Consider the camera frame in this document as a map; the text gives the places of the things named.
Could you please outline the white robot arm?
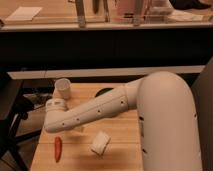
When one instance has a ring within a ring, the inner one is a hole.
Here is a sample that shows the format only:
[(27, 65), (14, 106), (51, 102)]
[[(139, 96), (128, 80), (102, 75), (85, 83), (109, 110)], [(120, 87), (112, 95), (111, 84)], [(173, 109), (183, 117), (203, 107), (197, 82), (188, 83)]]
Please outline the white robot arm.
[(56, 133), (136, 110), (142, 121), (144, 171), (203, 171), (192, 91), (175, 73), (154, 72), (69, 109), (46, 102), (44, 129)]

